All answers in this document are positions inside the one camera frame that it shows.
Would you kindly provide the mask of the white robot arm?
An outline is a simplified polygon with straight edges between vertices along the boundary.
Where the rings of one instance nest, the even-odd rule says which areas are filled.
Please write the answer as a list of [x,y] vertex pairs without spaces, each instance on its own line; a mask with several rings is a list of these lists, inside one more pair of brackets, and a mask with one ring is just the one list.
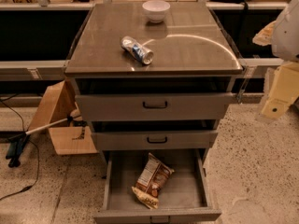
[[264,86],[257,115],[257,120],[270,123],[283,116],[299,97],[299,0],[291,0],[252,42],[270,45],[273,55],[283,60],[275,71],[267,71],[269,85]]

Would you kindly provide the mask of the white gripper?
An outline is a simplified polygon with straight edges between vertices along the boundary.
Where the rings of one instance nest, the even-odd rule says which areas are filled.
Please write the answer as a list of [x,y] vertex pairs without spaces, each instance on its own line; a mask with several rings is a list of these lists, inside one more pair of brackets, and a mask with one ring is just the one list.
[[[263,47],[271,45],[275,24],[275,21],[268,23],[252,38],[252,42]],[[282,117],[299,98],[299,63],[283,62],[276,69],[268,68],[263,92],[256,119],[271,123]]]

